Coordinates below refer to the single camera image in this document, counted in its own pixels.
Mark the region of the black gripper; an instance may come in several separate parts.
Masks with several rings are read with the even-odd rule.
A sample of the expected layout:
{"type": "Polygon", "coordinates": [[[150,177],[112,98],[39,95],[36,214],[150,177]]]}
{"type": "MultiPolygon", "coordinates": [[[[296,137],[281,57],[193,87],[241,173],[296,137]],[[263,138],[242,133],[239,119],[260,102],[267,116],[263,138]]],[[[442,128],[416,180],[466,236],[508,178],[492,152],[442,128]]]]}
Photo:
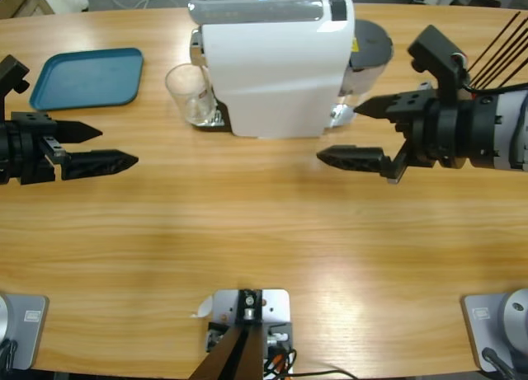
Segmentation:
{"type": "Polygon", "coordinates": [[[1,183],[21,185],[55,180],[60,165],[63,181],[115,175],[139,159],[116,149],[68,154],[60,143],[83,143],[103,132],[80,121],[55,121],[39,112],[13,112],[1,122],[1,183]]]}
{"type": "Polygon", "coordinates": [[[382,148],[332,145],[316,157],[330,167],[344,171],[376,173],[392,183],[399,183],[411,167],[461,168],[466,161],[479,168],[494,168],[497,150],[494,130],[498,96],[469,96],[446,107],[433,91],[416,91],[373,96],[354,108],[359,115],[388,119],[405,137],[396,157],[382,148]]]}

